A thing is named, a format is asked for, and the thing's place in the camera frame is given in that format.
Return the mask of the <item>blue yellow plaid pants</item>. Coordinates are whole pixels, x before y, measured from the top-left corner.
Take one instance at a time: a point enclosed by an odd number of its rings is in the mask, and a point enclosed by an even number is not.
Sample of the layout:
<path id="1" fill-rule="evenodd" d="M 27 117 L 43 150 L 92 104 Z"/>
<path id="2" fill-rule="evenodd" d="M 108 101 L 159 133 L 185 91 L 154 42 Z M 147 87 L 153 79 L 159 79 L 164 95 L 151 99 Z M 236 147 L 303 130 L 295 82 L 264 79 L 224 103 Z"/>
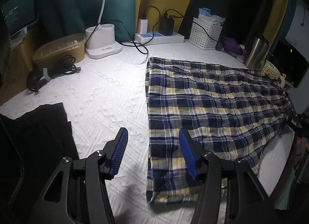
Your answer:
<path id="1" fill-rule="evenodd" d="M 195 202 L 179 131 L 225 160 L 244 158 L 254 173 L 269 141 L 283 129 L 291 103 L 264 73 L 217 64 L 151 57 L 146 68 L 149 121 L 147 201 Z"/>

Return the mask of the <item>black garment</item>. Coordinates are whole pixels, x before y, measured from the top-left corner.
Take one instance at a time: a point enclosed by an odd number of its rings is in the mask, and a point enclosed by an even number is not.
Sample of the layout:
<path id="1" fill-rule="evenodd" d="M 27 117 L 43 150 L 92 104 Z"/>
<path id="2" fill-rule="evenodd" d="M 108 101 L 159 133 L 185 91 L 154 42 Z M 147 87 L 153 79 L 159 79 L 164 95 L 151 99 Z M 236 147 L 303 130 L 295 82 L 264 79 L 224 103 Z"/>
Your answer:
<path id="1" fill-rule="evenodd" d="M 79 159 L 63 103 L 45 104 L 16 119 L 1 115 L 1 186 L 45 183 L 63 157 Z"/>

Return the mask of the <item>steel thermos bottle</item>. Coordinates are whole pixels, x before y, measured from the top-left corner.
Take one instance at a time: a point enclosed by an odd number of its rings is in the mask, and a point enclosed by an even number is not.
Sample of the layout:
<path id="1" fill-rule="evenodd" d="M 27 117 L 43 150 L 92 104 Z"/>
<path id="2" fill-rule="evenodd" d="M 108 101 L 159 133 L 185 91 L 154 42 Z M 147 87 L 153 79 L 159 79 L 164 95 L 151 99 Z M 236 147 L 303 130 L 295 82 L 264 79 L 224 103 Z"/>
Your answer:
<path id="1" fill-rule="evenodd" d="M 256 37 L 244 57 L 244 65 L 250 70 L 255 70 L 268 48 L 269 41 L 264 36 Z"/>

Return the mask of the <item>purple cloth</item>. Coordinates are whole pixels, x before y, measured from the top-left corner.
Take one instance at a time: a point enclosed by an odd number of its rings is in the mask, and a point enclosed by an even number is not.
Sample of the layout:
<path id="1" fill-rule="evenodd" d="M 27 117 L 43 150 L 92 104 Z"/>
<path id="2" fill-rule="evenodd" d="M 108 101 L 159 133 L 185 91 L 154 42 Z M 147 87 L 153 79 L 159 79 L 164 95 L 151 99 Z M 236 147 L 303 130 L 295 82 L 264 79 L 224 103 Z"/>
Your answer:
<path id="1" fill-rule="evenodd" d="M 239 55 L 244 55 L 246 53 L 246 50 L 243 49 L 235 39 L 221 36 L 220 40 L 225 51 L 236 53 Z"/>

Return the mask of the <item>tan plastic box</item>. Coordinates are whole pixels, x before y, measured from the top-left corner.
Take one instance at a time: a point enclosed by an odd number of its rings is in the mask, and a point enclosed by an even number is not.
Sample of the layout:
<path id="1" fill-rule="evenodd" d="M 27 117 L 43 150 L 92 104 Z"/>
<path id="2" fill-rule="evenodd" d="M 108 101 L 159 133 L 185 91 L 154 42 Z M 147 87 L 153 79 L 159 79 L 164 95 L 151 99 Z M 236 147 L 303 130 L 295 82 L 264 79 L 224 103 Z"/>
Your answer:
<path id="1" fill-rule="evenodd" d="M 38 68 L 52 68 L 63 56 L 75 57 L 76 63 L 84 60 L 86 38 L 82 33 L 69 35 L 41 46 L 34 54 L 32 62 Z"/>

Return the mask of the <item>white lamp base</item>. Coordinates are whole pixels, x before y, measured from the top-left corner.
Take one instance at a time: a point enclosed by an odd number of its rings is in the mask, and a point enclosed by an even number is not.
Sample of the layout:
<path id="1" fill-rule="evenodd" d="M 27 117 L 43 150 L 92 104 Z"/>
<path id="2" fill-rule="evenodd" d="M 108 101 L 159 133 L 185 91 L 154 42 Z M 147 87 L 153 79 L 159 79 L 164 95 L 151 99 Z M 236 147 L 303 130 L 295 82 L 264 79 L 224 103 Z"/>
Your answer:
<path id="1" fill-rule="evenodd" d="M 101 59 L 120 53 L 123 49 L 115 40 L 115 26 L 103 24 L 89 27 L 85 31 L 86 53 L 92 59 Z"/>

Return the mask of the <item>white perforated basket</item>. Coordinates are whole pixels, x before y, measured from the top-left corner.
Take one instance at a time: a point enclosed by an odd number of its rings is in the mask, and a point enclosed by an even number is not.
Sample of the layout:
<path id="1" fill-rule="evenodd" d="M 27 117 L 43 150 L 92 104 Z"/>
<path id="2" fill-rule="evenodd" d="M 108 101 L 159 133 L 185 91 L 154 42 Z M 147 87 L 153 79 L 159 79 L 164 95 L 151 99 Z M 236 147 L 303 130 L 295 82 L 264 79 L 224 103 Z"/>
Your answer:
<path id="1" fill-rule="evenodd" d="M 202 50 L 215 50 L 222 26 L 193 18 L 189 42 Z"/>

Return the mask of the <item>white power strip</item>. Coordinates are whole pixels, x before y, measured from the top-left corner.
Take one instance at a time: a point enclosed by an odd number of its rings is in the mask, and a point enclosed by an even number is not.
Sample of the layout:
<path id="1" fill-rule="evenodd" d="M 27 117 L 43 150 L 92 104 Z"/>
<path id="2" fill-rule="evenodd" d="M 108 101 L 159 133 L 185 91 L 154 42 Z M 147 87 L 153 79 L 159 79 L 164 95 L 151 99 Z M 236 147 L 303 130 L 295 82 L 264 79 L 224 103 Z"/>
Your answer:
<path id="1" fill-rule="evenodd" d="M 169 43 L 183 43 L 184 36 L 173 32 L 171 36 L 164 36 L 158 32 L 139 34 L 135 33 L 134 39 L 136 42 L 144 45 L 169 44 Z"/>

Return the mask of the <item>black charger adapter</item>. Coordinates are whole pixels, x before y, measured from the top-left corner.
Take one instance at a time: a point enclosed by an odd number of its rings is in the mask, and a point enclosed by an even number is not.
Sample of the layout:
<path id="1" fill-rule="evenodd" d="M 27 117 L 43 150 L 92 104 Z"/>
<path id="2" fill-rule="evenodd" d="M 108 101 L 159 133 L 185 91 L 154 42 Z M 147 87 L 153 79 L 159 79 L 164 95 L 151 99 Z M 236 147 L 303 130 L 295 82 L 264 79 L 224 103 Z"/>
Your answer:
<path id="1" fill-rule="evenodd" d="M 174 19 L 169 17 L 167 13 L 163 14 L 160 19 L 159 33 L 164 36 L 171 36 L 174 29 Z"/>

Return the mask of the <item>white charger adapter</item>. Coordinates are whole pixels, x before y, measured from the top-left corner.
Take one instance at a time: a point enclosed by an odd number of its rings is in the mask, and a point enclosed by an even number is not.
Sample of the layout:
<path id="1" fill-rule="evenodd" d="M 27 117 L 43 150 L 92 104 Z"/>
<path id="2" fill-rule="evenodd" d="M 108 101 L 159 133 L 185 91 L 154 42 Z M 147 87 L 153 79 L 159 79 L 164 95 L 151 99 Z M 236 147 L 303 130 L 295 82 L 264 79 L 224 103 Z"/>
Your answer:
<path id="1" fill-rule="evenodd" d="M 138 19 L 137 32 L 141 35 L 148 33 L 148 19 Z"/>

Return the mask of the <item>teal tablet screen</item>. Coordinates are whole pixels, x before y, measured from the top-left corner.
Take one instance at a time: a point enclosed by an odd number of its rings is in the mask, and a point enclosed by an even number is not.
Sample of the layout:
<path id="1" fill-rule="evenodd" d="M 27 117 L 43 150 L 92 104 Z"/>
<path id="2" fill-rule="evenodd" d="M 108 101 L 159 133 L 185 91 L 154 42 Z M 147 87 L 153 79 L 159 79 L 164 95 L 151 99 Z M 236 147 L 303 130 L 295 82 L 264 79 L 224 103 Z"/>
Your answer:
<path id="1" fill-rule="evenodd" d="M 38 21 L 36 0 L 9 0 L 3 5 L 3 13 L 11 37 Z"/>

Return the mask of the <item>teal curtain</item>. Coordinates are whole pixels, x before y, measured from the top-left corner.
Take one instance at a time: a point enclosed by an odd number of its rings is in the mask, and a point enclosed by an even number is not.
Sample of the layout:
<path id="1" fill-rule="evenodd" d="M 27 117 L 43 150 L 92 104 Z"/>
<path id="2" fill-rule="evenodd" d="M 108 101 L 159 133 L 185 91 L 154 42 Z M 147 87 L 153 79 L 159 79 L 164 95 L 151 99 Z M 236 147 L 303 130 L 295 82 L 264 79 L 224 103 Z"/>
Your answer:
<path id="1" fill-rule="evenodd" d="M 75 33 L 85 33 L 98 20 L 115 24 L 117 41 L 135 32 L 135 0 L 37 0 L 37 37 L 47 43 Z"/>

